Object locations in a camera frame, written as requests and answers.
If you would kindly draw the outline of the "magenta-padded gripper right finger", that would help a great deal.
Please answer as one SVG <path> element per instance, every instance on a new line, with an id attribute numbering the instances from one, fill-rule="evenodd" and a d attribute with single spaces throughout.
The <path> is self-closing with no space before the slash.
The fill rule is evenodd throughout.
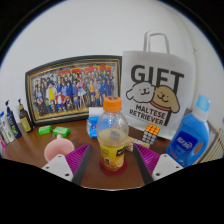
<path id="1" fill-rule="evenodd" d="M 182 169 L 168 154 L 159 155 L 140 144 L 133 144 L 133 153 L 145 185 Z"/>

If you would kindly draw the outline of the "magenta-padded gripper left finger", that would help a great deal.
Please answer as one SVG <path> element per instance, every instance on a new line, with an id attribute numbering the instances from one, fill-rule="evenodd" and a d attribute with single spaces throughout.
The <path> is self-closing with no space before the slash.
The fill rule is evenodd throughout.
<path id="1" fill-rule="evenodd" d="M 67 155 L 56 155 L 45 166 L 43 166 L 42 169 L 73 182 L 76 185 L 80 185 L 91 153 L 92 145 L 86 144 L 73 150 Z"/>

